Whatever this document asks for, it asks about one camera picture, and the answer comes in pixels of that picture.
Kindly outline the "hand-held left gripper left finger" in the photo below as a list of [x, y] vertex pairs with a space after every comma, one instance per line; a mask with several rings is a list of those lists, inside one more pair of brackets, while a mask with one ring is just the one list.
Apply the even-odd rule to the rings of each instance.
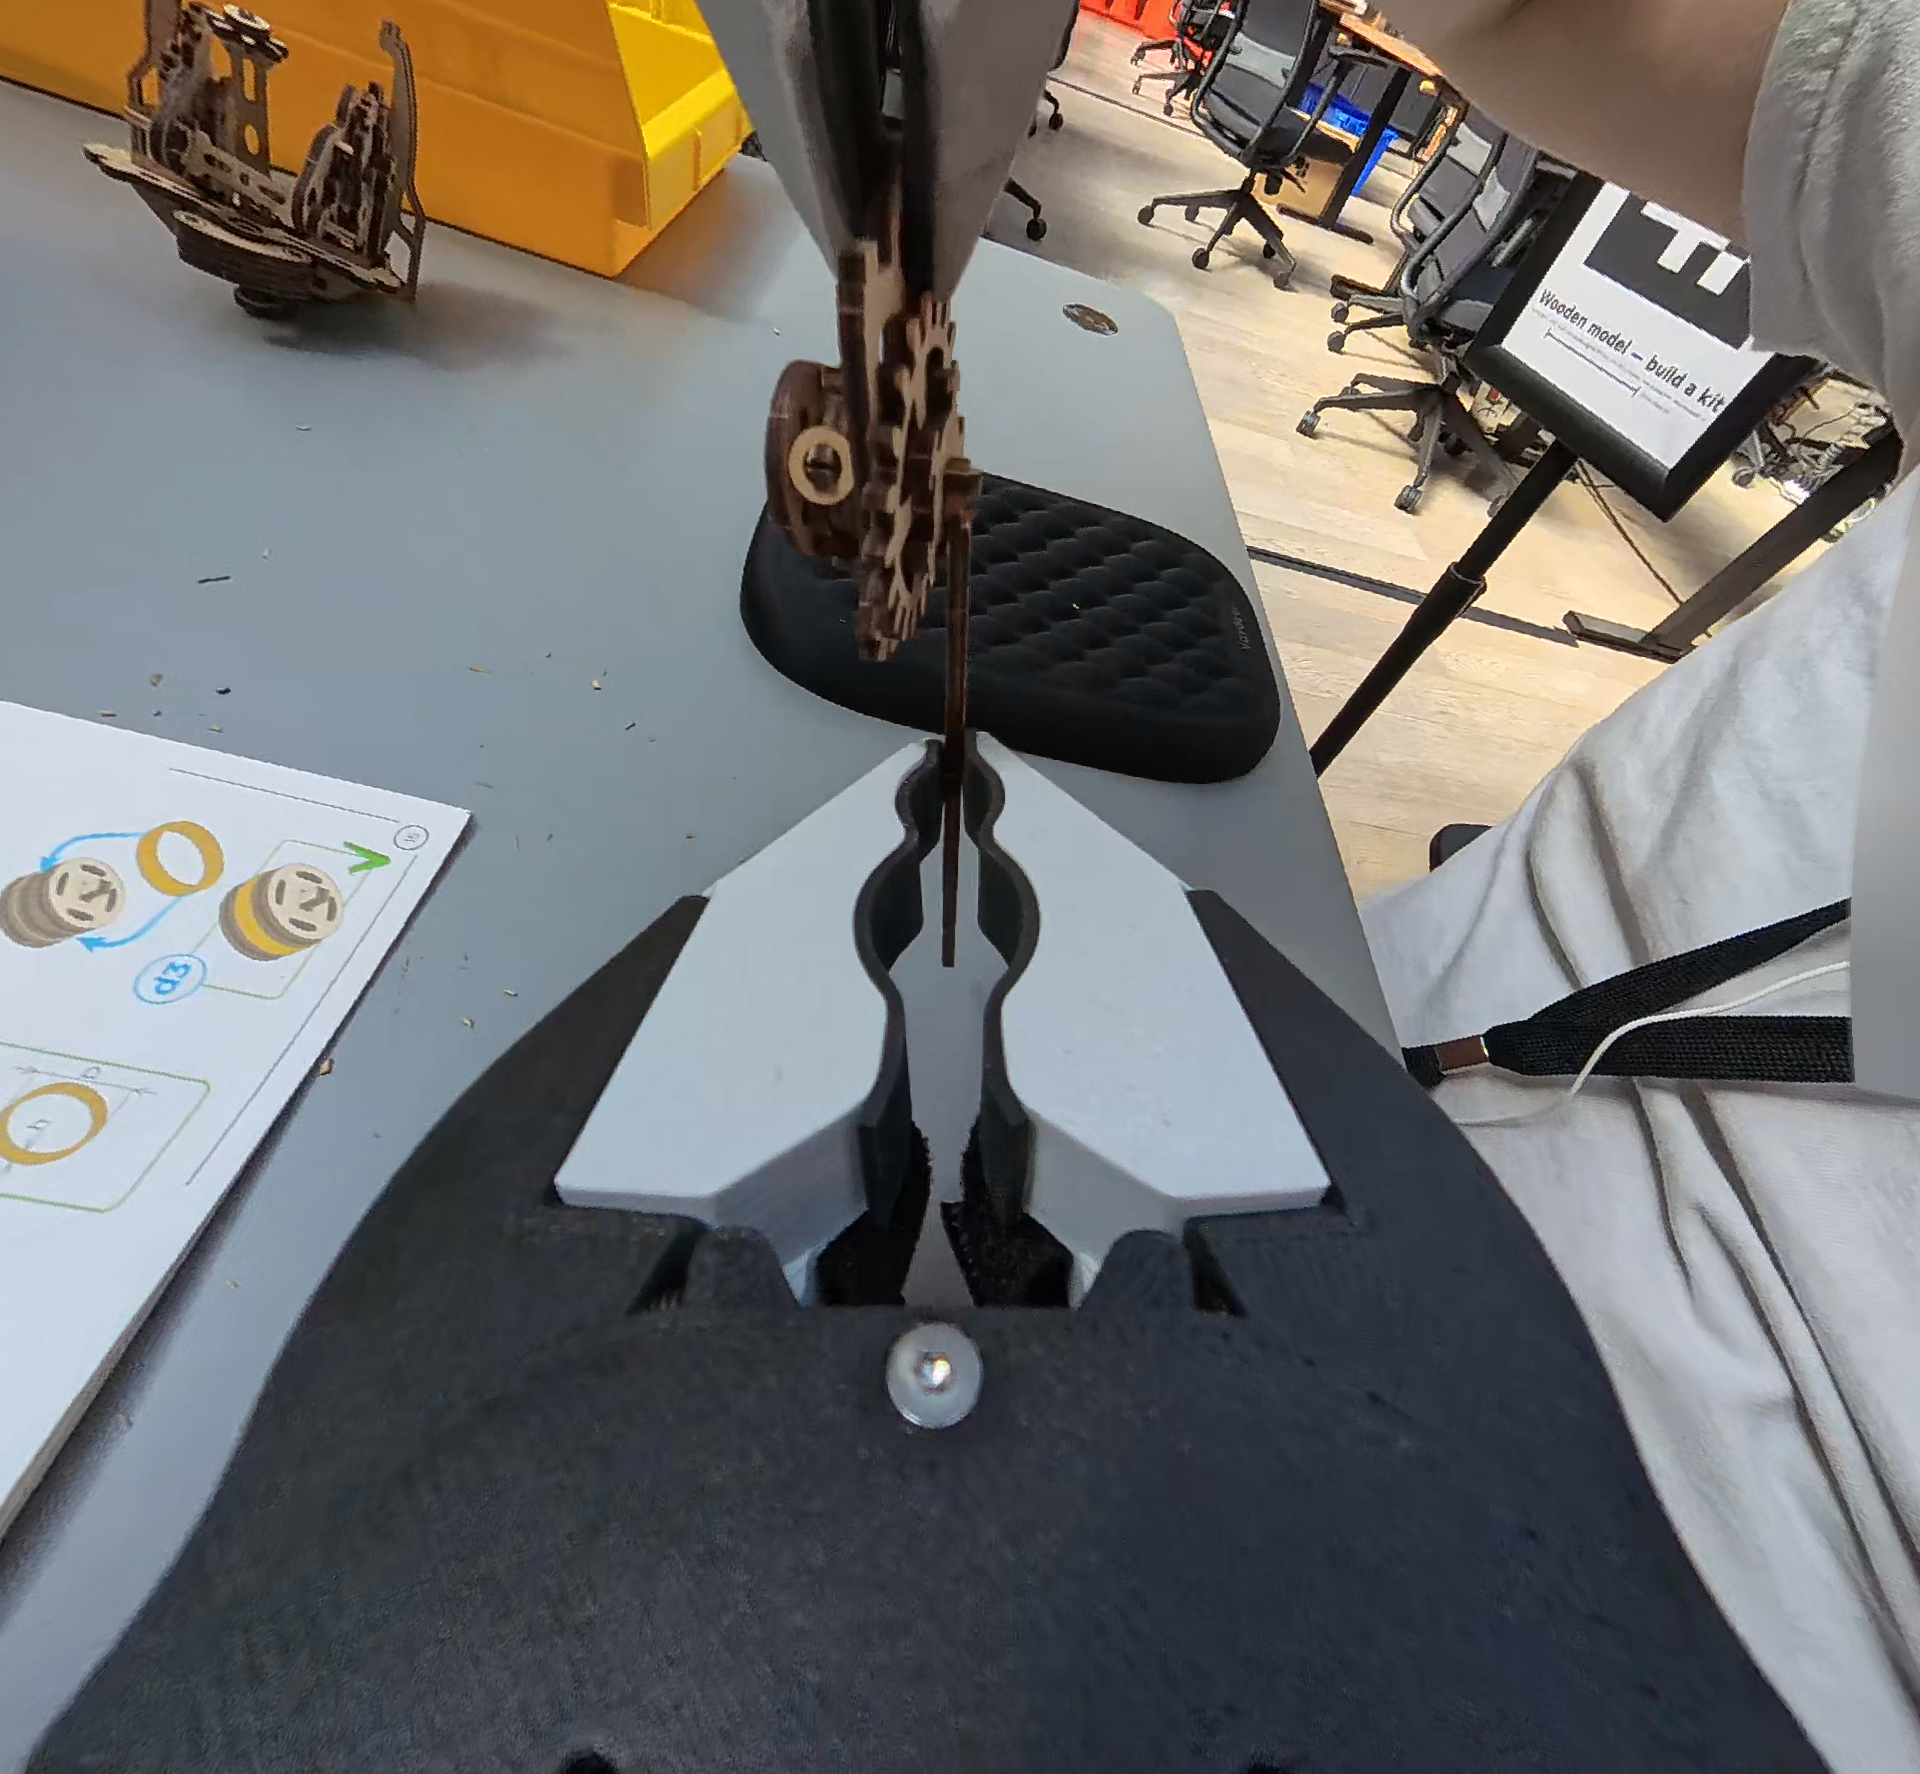
[[901, 745], [686, 900], [562, 1203], [746, 1227], [784, 1265], [890, 1219], [919, 1152], [893, 964], [941, 814], [941, 745]]

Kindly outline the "thin wooden stick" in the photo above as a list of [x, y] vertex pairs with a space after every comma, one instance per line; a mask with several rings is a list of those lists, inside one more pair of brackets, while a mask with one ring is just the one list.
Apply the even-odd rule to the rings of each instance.
[[947, 550], [947, 658], [941, 740], [943, 840], [941, 840], [941, 964], [958, 964], [960, 878], [963, 840], [963, 786], [967, 768], [967, 659], [971, 521], [958, 516], [944, 531]]

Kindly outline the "operator in white shirt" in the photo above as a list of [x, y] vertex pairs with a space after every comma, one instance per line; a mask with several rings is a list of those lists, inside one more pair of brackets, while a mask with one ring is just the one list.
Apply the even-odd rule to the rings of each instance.
[[1903, 441], [1894, 489], [1519, 811], [1362, 909], [1421, 1044], [1850, 902], [1727, 981], [1715, 1000], [1746, 1006], [1696, 1027], [1847, 1000], [1894, 1095], [1488, 1068], [1438, 1089], [1569, 1283], [1696, 1567], [1832, 1770], [1917, 1770], [1917, 20], [1919, 0], [1790, 0], [1741, 235], [1689, 216], [1746, 251], [1756, 345], [1878, 390]]

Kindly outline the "printed instruction booklet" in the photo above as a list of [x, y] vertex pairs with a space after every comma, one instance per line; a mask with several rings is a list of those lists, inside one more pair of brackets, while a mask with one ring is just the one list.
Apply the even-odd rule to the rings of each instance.
[[3, 1525], [470, 814], [3, 706]]

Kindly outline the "yellow plastic storage bin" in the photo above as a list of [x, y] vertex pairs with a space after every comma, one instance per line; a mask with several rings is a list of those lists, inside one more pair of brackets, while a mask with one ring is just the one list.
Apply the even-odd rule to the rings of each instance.
[[[294, 173], [348, 83], [392, 82], [379, 31], [413, 59], [426, 214], [569, 267], [617, 275], [749, 132], [695, 0], [200, 0], [259, 13], [272, 157]], [[5, 0], [5, 80], [96, 108], [130, 144], [146, 13], [175, 0]]]

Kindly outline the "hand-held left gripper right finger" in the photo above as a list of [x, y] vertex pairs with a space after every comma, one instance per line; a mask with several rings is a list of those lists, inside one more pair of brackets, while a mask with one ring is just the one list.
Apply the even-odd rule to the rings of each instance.
[[1188, 885], [990, 735], [970, 742], [990, 1211], [1072, 1258], [1192, 1217], [1307, 1210], [1330, 1174]]

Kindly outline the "black desk leg frame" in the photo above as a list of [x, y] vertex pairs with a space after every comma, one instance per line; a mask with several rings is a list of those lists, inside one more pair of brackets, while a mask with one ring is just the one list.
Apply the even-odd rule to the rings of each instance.
[[1770, 525], [1734, 562], [1729, 562], [1656, 625], [1643, 631], [1599, 614], [1569, 610], [1564, 627], [1576, 642], [1659, 662], [1676, 662], [1703, 642], [1718, 622], [1752, 601], [1759, 588], [1788, 570], [1794, 559], [1879, 500], [1894, 484], [1900, 463], [1901, 440], [1883, 420], [1791, 513]]

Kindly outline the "wooden gear assembly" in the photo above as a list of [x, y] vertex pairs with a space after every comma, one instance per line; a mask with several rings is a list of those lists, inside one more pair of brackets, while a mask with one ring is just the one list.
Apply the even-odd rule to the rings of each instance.
[[981, 474], [966, 452], [951, 303], [910, 285], [899, 179], [835, 263], [835, 364], [781, 369], [767, 509], [854, 584], [860, 658], [893, 658], [934, 598], [966, 598]]

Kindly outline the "black quilted wrist rest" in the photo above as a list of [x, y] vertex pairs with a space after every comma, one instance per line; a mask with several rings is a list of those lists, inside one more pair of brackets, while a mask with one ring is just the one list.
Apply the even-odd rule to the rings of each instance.
[[[1281, 682], [1240, 581], [1192, 540], [985, 474], [971, 541], [970, 723], [1027, 755], [1128, 778], [1250, 774], [1281, 732]], [[806, 692], [938, 733], [944, 602], [884, 662], [860, 658], [856, 588], [761, 516], [739, 608]]]

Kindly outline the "black framed sign stand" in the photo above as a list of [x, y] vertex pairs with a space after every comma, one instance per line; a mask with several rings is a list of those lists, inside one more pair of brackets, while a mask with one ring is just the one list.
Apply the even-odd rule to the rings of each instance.
[[1752, 341], [1749, 281], [1746, 251], [1727, 235], [1575, 175], [1466, 354], [1484, 384], [1537, 420], [1547, 452], [1333, 713], [1309, 751], [1316, 774], [1481, 598], [1576, 463], [1671, 516], [1812, 373], [1812, 358]]

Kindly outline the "partly built wooden model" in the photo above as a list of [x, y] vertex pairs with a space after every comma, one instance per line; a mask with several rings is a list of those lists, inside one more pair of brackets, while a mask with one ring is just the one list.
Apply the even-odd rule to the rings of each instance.
[[415, 300], [420, 100], [399, 25], [386, 19], [379, 35], [392, 85], [343, 85], [291, 173], [272, 160], [270, 73], [291, 54], [272, 25], [189, 0], [146, 0], [142, 20], [130, 144], [87, 142], [84, 157], [142, 196], [181, 259], [230, 283], [255, 318], [362, 295]]

